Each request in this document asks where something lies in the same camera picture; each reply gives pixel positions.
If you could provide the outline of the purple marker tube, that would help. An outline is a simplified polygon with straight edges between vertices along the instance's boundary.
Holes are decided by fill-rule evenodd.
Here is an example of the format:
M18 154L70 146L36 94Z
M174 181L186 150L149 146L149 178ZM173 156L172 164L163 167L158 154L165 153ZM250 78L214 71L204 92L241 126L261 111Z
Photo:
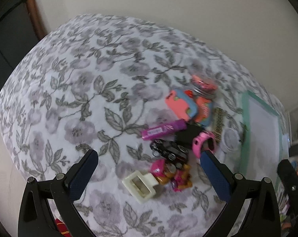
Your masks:
M142 139L153 140L158 139L166 135L174 134L181 130L186 130L187 125L184 119L179 119L173 122L168 122L164 124L160 124L155 127L148 128L141 132Z

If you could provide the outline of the cream plastic toy block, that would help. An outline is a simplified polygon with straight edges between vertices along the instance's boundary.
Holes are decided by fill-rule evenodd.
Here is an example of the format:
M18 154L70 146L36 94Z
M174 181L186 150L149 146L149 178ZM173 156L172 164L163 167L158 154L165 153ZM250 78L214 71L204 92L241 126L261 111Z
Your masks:
M122 183L139 204L146 203L153 198L156 195L154 187L159 185L153 174L142 174L140 171L135 171L124 178Z

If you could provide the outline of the brown pink puppy figure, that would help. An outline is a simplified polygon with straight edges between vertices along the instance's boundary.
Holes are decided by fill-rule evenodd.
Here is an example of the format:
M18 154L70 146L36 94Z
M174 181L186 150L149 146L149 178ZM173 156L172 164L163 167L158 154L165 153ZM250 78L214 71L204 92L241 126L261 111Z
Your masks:
M190 174L191 166L184 164L177 169L174 164L165 159L158 159L150 168L150 173L156 178L160 185L171 185L174 192L181 192L193 186Z

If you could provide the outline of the floral grey white blanket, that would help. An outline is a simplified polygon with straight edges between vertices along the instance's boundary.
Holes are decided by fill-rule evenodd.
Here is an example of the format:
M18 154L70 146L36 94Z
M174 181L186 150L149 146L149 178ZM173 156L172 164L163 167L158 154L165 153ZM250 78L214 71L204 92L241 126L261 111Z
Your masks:
M284 107L241 64L177 29L84 14L41 40L0 91L0 132L24 178L67 172L88 149L99 164L75 207L97 236L202 236L224 203L194 158L193 186L157 190L139 204L122 180L153 161L146 127L176 119L165 98L200 73L219 86L224 125L243 129L249 90L280 117Z

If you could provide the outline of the clear jar of pink clips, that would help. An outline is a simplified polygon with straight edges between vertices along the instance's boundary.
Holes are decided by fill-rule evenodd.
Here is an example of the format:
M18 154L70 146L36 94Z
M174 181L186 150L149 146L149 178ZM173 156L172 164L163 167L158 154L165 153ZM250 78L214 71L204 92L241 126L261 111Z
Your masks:
M196 95L210 100L216 97L218 87L212 79L192 75L191 86Z

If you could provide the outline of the black toy car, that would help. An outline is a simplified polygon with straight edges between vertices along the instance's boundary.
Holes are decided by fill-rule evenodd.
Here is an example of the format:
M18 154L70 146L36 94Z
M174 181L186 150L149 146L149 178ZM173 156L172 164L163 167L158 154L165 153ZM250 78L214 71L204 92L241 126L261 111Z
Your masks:
M177 168L182 167L189 160L189 151L187 148L174 141L155 139L150 143L150 148L154 157L162 157Z

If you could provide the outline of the brown wooden door frame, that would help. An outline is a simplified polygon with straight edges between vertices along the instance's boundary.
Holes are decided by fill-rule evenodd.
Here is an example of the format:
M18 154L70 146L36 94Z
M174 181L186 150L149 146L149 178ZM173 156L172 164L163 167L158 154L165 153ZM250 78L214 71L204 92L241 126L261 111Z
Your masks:
M26 0L26 9L29 14L33 30L39 40L42 40L46 35L46 28L40 16L36 0Z

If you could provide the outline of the green rimmed white tray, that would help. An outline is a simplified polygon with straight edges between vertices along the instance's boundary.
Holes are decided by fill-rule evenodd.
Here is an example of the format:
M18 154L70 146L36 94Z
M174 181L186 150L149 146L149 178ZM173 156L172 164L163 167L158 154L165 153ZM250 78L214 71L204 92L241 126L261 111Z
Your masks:
M283 151L280 117L251 91L243 93L242 109L245 130L239 172L250 180L268 177L277 190L277 166Z

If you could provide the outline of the gold black comb block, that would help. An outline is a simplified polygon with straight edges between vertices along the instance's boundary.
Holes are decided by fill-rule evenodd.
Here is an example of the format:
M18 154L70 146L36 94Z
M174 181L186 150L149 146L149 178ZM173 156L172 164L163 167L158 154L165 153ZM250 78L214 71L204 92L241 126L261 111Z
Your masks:
M222 108L215 108L213 113L213 125L212 132L215 136L215 140L217 143L221 140L222 129L223 129L223 119L224 119L224 110Z

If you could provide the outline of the orange blue tape dispenser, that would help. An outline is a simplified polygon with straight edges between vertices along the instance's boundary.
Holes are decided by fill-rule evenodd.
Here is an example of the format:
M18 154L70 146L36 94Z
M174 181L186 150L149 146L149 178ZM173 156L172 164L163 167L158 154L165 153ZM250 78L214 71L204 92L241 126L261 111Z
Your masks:
M213 110L212 100L198 96L195 98L195 102L198 107L198 113L194 117L195 123L199 124L202 127L209 126L212 119L212 110Z

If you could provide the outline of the white round lid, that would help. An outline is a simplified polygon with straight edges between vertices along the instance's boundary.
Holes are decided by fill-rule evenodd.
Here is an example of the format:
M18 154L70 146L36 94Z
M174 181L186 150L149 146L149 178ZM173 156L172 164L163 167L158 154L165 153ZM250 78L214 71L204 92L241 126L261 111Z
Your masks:
M225 128L221 135L220 147L224 152L234 152L239 148L238 132L232 128Z

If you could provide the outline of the black square box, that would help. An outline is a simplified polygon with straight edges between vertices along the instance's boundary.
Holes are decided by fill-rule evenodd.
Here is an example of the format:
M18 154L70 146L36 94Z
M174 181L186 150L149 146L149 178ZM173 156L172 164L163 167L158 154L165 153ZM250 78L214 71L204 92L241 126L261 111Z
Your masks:
M175 142L187 149L192 149L193 139L202 131L203 127L198 125L186 124L185 130L180 130L175 133Z

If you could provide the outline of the pink toy watch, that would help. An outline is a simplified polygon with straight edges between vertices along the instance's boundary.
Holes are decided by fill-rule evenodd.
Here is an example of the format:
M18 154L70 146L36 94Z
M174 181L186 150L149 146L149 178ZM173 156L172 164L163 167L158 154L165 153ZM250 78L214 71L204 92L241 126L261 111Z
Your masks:
M212 132L201 132L192 141L192 151L200 159L202 152L209 150L211 153L216 152L215 135Z

